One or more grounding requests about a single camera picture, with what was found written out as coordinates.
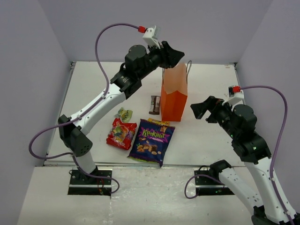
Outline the green candy packet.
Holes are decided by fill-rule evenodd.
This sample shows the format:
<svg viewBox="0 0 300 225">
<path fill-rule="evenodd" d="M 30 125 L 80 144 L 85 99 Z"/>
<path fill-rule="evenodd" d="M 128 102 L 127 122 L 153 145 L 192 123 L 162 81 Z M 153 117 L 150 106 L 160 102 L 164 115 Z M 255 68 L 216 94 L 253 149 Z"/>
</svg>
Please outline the green candy packet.
<svg viewBox="0 0 300 225">
<path fill-rule="evenodd" d="M 123 107 L 121 107 L 117 114 L 115 114 L 115 118 L 119 118 L 123 123 L 129 123 L 133 115 L 132 110 L 126 110 Z"/>
</svg>

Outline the yellow M&M's large pack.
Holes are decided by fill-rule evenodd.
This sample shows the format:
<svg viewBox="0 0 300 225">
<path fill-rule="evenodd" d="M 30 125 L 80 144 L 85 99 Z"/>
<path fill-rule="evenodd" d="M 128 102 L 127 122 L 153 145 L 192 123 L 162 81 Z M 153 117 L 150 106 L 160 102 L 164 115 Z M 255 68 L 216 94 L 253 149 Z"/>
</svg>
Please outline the yellow M&M's large pack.
<svg viewBox="0 0 300 225">
<path fill-rule="evenodd" d="M 156 119 L 153 119 L 153 118 L 149 118 L 148 121 L 152 122 L 152 123 L 155 123 L 155 124 L 159 124 L 161 126 L 169 126 L 170 125 L 170 122 L 168 122 L 168 121 L 160 121 L 160 120 L 156 120 Z"/>
</svg>

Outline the red gummy candy bag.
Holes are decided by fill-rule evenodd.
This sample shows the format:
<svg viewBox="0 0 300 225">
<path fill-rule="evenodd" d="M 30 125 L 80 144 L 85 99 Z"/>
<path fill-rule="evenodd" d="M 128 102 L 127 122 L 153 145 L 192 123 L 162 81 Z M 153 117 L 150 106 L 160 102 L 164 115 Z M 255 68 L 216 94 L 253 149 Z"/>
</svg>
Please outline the red gummy candy bag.
<svg viewBox="0 0 300 225">
<path fill-rule="evenodd" d="M 129 150 L 135 136 L 136 127 L 136 123 L 124 123 L 120 118 L 115 118 L 106 143 L 123 150 Z"/>
</svg>

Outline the brown chocolate bar wrapper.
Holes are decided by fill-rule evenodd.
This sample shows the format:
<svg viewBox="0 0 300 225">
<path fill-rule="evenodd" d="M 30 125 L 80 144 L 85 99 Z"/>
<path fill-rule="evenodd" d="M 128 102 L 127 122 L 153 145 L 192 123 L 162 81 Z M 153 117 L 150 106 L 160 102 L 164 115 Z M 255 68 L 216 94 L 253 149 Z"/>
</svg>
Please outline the brown chocolate bar wrapper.
<svg viewBox="0 0 300 225">
<path fill-rule="evenodd" d="M 152 115 L 160 114 L 160 96 L 151 96 L 149 114 Z"/>
</svg>

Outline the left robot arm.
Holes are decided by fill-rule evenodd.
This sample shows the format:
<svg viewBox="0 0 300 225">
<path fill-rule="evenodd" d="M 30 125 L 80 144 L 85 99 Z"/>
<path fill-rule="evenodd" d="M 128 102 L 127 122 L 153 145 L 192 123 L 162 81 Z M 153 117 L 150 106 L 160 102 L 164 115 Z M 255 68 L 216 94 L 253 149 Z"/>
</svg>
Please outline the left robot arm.
<svg viewBox="0 0 300 225">
<path fill-rule="evenodd" d="M 70 117 L 59 117 L 60 138 L 71 150 L 72 158 L 85 183 L 92 184 L 101 178 L 90 153 L 93 143 L 87 137 L 92 128 L 115 106 L 132 96 L 142 86 L 142 79 L 148 74 L 158 67 L 175 67 L 184 55 L 184 52 L 171 48 L 166 41 L 160 47 L 134 45 L 126 54 L 119 72 L 94 100 Z"/>
</svg>

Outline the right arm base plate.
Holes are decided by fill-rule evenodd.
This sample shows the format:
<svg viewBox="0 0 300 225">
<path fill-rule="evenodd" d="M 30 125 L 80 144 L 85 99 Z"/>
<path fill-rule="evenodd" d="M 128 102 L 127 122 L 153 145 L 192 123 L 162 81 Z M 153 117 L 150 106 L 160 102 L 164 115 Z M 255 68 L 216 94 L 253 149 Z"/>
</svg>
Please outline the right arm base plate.
<svg viewBox="0 0 300 225">
<path fill-rule="evenodd" d="M 211 176 L 209 170 L 210 168 L 206 165 L 202 165 L 199 169 L 194 170 L 194 174 L 197 175 L 194 180 L 198 196 L 234 195 L 227 186 L 222 186 L 210 178 L 198 176 L 199 174 Z"/>
</svg>

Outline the purple Krokant candy bag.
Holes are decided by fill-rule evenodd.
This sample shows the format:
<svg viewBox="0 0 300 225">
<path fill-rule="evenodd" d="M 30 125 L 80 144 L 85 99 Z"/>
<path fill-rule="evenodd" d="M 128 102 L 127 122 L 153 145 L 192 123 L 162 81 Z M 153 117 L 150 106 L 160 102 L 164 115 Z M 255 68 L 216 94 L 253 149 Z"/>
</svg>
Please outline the purple Krokant candy bag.
<svg viewBox="0 0 300 225">
<path fill-rule="evenodd" d="M 141 119 L 129 158 L 163 166 L 175 127 Z"/>
</svg>

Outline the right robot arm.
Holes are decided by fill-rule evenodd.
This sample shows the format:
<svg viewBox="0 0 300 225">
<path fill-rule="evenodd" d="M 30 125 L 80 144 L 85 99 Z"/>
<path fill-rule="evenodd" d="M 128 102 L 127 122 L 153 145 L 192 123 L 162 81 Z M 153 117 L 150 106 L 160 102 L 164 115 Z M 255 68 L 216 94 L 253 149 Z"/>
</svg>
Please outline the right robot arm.
<svg viewBox="0 0 300 225">
<path fill-rule="evenodd" d="M 210 112 L 206 121 L 219 124 L 231 137 L 232 148 L 250 172 L 258 191 L 252 190 L 225 160 L 210 165 L 210 181 L 227 186 L 248 209 L 254 225 L 298 225 L 300 215 L 290 205 L 271 168 L 269 147 L 255 131 L 257 117 L 253 109 L 243 104 L 231 106 L 214 96 L 190 107 L 196 119 Z"/>
</svg>

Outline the orange paper bag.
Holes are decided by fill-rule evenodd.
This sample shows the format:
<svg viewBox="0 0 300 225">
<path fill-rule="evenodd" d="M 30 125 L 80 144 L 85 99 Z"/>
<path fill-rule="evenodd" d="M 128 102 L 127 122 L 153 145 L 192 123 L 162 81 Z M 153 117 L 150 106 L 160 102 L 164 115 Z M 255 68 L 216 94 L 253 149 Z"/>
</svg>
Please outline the orange paper bag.
<svg viewBox="0 0 300 225">
<path fill-rule="evenodd" d="M 160 111 L 163 121 L 180 122 L 188 98 L 188 68 L 179 63 L 162 72 Z"/>
</svg>

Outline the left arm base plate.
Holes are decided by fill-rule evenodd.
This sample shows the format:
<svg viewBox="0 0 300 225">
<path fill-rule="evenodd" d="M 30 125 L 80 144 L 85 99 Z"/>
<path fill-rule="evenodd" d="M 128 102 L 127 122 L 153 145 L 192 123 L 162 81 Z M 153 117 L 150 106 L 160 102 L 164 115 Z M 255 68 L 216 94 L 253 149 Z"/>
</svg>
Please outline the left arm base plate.
<svg viewBox="0 0 300 225">
<path fill-rule="evenodd" d="M 75 169 L 70 170 L 69 174 L 68 195 L 111 196 L 112 181 L 110 179 L 95 179 Z"/>
</svg>

